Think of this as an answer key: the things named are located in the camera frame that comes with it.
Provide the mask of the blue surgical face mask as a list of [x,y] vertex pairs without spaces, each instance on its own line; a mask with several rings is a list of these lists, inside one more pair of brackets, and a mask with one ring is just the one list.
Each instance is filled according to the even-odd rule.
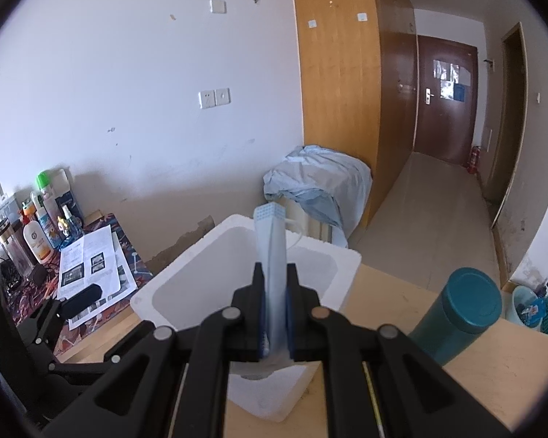
[[265,293],[261,361],[267,370],[274,371],[291,363],[286,326],[286,210],[280,204],[268,203],[254,210],[253,219]]

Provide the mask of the printed paper sheets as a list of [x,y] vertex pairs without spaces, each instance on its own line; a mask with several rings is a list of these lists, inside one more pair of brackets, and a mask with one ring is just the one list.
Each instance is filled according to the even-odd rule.
[[70,330],[96,318],[137,290],[118,235],[110,226],[87,233],[61,250],[57,299],[67,300],[91,284],[99,285],[103,294],[68,320]]

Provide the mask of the white sunscreen bottle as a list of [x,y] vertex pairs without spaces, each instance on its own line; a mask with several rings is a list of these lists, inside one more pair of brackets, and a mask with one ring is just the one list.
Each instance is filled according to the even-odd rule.
[[53,248],[36,220],[28,219],[26,216],[23,218],[23,237],[31,253],[40,264],[50,261],[53,256]]

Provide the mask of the blue spray bottle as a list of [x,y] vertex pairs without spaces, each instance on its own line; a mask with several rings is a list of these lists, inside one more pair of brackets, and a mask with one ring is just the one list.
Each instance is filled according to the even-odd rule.
[[63,216],[59,219],[59,228],[64,236],[69,240],[78,240],[84,235],[82,223],[72,214],[69,207],[62,207]]

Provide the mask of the teal cylindrical canister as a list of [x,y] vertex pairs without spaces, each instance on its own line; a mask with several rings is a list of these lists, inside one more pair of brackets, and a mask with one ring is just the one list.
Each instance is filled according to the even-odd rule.
[[443,366],[492,326],[501,311],[502,297],[493,280],[480,270],[459,268],[409,337]]

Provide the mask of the green cap spray can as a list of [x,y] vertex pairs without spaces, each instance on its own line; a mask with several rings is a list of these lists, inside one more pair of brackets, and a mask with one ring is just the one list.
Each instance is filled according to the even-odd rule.
[[47,172],[39,173],[36,182],[42,199],[41,208],[37,210],[38,221],[50,239],[54,239],[54,233],[57,233],[60,239],[64,240],[65,236],[58,224],[61,212]]

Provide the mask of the light blue trash bin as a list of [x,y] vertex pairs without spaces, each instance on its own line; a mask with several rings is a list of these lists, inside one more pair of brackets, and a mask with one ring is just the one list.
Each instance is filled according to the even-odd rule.
[[548,335],[548,292],[536,293],[526,286],[518,286],[506,310],[508,321]]

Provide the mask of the red fire extinguisher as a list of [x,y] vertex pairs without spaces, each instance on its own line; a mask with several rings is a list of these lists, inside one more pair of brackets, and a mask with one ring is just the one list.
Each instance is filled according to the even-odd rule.
[[480,152],[481,152],[481,149],[478,145],[474,145],[471,148],[469,161],[467,162],[467,165],[466,165],[466,170],[469,174],[474,174],[477,172]]

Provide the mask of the dark brown entrance door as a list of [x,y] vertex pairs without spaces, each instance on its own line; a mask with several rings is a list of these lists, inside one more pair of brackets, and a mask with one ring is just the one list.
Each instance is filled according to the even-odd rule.
[[464,164],[475,128],[478,65],[475,46],[418,37],[419,109],[415,151]]

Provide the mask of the double wall socket plate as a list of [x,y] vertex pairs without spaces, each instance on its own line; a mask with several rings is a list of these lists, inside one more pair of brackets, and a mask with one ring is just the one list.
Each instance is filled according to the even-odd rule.
[[228,88],[205,90],[198,93],[199,104],[202,110],[228,105],[231,102],[231,92]]

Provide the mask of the side door frame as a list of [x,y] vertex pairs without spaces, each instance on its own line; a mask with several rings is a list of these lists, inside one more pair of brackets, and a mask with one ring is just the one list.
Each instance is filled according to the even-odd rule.
[[526,124],[528,65],[523,25],[516,23],[502,40],[502,108],[495,156],[486,185],[486,200],[498,222],[509,194],[522,148]]

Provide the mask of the white wall switch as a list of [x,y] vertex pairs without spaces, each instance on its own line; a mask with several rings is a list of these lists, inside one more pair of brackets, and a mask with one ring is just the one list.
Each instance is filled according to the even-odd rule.
[[227,12],[227,3],[224,0],[210,0],[210,12],[225,14]]

